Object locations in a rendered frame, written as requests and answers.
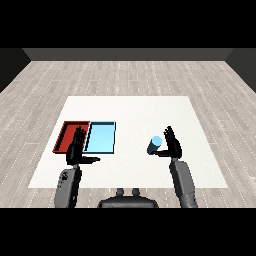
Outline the red shallow open box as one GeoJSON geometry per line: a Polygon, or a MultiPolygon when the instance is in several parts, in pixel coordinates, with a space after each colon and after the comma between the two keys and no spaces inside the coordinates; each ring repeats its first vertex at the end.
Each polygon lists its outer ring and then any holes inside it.
{"type": "Polygon", "coordinates": [[[80,127],[85,132],[88,132],[89,124],[89,121],[65,121],[53,148],[53,153],[66,154],[69,145],[73,141],[76,128],[80,127]]]}

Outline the dark grey robot body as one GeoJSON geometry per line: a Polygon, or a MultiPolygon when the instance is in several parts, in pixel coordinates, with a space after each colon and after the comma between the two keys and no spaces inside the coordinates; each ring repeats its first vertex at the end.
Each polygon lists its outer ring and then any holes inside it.
{"type": "Polygon", "coordinates": [[[158,204],[153,199],[142,197],[138,188],[132,189],[131,196],[125,196],[124,189],[118,188],[116,195],[101,200],[98,208],[158,208],[158,204]]]}

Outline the light blue shallow open box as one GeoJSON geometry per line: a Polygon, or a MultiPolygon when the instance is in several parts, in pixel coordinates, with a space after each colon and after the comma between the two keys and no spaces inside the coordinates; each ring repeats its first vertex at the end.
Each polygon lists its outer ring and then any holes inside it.
{"type": "Polygon", "coordinates": [[[93,121],[86,135],[84,154],[113,154],[116,123],[114,121],[93,121]]]}

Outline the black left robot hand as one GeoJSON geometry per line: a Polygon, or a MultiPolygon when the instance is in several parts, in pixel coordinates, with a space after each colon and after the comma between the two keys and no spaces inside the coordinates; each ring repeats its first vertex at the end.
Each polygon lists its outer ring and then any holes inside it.
{"type": "Polygon", "coordinates": [[[81,127],[76,128],[73,140],[68,146],[66,153],[66,162],[68,165],[92,164],[100,161],[98,157],[86,157],[82,155],[85,135],[86,132],[81,127]]]}

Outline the small blue can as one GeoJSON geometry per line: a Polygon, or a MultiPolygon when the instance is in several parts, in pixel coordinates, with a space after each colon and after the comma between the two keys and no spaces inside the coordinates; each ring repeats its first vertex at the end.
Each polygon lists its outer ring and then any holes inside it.
{"type": "Polygon", "coordinates": [[[154,136],[147,148],[147,153],[149,155],[152,154],[153,151],[157,151],[158,148],[162,145],[162,139],[159,136],[154,136]]]}

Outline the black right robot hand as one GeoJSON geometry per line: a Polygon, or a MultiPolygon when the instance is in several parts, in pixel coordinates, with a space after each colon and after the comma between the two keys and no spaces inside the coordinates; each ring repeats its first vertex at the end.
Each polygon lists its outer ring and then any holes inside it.
{"type": "Polygon", "coordinates": [[[153,155],[159,157],[171,157],[172,159],[180,159],[182,157],[182,148],[180,142],[175,137],[171,126],[168,126],[164,131],[164,136],[167,144],[166,150],[153,151],[153,155]]]}

